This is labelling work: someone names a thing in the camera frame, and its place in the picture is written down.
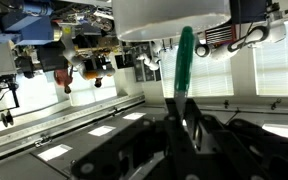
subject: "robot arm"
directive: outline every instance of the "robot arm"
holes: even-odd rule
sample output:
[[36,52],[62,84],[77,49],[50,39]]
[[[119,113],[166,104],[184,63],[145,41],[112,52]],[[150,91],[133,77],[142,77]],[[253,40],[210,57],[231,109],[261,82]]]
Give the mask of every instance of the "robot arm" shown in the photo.
[[195,53],[200,57],[210,57],[216,61],[226,60],[237,54],[239,50],[248,45],[257,45],[262,42],[276,43],[286,36],[286,27],[283,22],[282,12],[269,13],[267,26],[256,26],[244,37],[230,44],[224,44],[213,48],[211,45],[198,43]]

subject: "orange component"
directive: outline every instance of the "orange component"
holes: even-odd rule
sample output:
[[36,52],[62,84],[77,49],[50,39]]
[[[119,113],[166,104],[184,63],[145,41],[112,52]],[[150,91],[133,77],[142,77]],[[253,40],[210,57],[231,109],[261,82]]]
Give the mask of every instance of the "orange component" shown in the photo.
[[95,71],[91,71],[91,72],[85,72],[85,78],[86,79],[95,79],[98,77],[98,73]]

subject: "green marker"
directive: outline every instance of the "green marker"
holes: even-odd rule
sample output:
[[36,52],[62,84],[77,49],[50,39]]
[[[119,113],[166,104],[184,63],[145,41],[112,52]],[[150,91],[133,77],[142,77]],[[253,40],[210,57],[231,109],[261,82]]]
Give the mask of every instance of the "green marker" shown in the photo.
[[193,29],[191,27],[184,27],[177,51],[174,84],[174,99],[181,119],[183,118],[187,93],[190,86],[194,41]]

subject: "window blind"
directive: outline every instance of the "window blind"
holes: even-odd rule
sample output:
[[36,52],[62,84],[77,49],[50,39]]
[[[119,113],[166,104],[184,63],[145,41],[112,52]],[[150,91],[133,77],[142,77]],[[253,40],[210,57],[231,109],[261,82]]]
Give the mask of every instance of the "window blind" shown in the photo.
[[[161,61],[164,97],[174,96],[177,48],[163,53]],[[193,55],[189,97],[234,95],[230,60],[214,61]]]
[[288,22],[286,39],[254,50],[257,95],[288,96]]

